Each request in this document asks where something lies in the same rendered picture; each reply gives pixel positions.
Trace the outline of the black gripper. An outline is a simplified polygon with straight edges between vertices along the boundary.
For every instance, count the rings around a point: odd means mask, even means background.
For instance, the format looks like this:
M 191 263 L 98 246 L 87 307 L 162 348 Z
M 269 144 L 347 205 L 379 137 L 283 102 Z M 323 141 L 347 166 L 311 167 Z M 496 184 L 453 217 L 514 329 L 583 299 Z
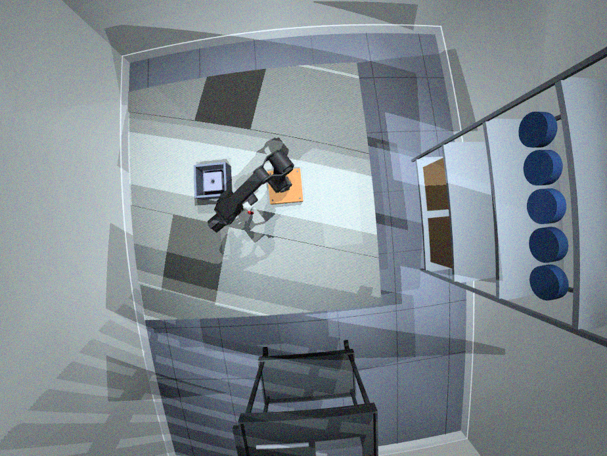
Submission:
M 253 193 L 253 194 L 252 194 L 252 195 L 251 195 L 249 198 L 247 198 L 247 199 L 246 199 L 246 200 L 245 200 L 245 201 L 242 203 L 242 205 L 243 205 L 244 203 L 246 203 L 246 202 L 247 202 L 247 203 L 249 203 L 250 205 L 253 205 L 253 204 L 255 204 L 257 201 L 258 201 L 258 198 L 257 198 L 257 197 L 255 196 L 255 194 Z M 243 211 L 244 211 L 244 208 L 241 208 L 241 209 L 240 209 L 240 213 L 241 213 L 241 212 L 243 212 Z

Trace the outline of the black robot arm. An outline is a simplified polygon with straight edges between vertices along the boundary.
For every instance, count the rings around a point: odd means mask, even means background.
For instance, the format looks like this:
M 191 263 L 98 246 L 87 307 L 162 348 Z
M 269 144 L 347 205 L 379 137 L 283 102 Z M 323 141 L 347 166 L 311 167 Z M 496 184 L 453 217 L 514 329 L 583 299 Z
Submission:
M 269 175 L 263 168 L 266 161 L 270 161 L 274 167 L 273 175 Z M 251 177 L 249 177 L 234 193 L 228 189 L 221 193 L 214 208 L 217 213 L 208 220 L 210 229 L 216 233 L 224 226 L 232 224 L 239 215 L 242 203 L 249 198 L 263 184 L 270 184 L 275 192 L 282 193 L 290 190 L 292 186 L 288 180 L 288 175 L 293 170 L 294 164 L 287 157 L 283 150 L 276 150 L 265 157 L 263 164 L 257 167 Z

